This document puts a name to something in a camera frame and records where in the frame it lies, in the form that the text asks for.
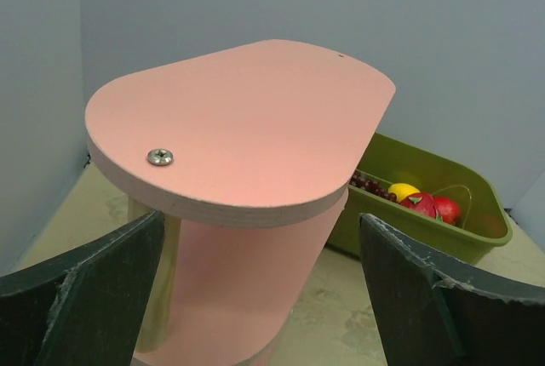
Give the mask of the pink toy dragon fruit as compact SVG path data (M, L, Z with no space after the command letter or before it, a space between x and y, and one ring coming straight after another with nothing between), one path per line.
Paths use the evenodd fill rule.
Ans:
M426 215L434 220L441 220L440 214L435 207L435 203L431 194L426 192L414 193L405 198L401 206L407 209L416 211L419 214Z

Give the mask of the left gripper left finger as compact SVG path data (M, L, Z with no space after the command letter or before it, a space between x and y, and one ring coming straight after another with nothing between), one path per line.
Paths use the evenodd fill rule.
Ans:
M1 278L5 366L129 365L165 239L141 217Z

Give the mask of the pink three-tier wooden shelf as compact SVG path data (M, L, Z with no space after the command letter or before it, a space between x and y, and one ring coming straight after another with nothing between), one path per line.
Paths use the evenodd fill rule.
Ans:
M135 357L264 365L395 93L334 50L264 40L117 78L89 99L96 168L165 241ZM156 148L174 162L146 160Z

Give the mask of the olive green plastic bin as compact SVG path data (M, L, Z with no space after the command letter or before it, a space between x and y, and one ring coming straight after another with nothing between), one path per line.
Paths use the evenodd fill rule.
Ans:
M488 180L445 157L375 134L350 180L344 211L327 245L359 256L359 216L372 214L404 234L470 264L512 238Z

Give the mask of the dark red grape bunch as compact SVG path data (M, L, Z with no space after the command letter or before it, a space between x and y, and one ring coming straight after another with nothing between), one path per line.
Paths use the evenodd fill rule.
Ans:
M370 177L355 171L349 181L351 186L355 186L361 190L364 190L368 193L374 194L378 197L389 200L393 203L398 201L398 198L395 193L390 192L385 186L380 184L376 180L372 180Z

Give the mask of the shelf top screw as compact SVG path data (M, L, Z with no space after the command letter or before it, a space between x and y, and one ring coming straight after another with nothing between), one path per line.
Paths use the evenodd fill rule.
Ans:
M147 153L146 160L154 166L167 166L174 162L174 155L168 149L156 148Z

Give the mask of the red toy apple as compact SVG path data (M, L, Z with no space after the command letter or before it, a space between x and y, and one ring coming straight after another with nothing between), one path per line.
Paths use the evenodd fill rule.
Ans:
M458 204L447 197L435 197L433 200L441 220L448 225L455 226L461 217L461 209Z

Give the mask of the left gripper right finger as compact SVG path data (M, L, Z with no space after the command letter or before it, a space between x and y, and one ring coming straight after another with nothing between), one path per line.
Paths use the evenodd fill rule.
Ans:
M544 289L359 217L361 265L390 365L542 365Z

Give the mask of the yellow toy lemon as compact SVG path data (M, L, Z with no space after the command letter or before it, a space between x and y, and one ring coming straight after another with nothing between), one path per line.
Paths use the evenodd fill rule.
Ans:
M388 198L395 203L401 203L408 196L418 193L420 190L407 183L393 183L388 187Z

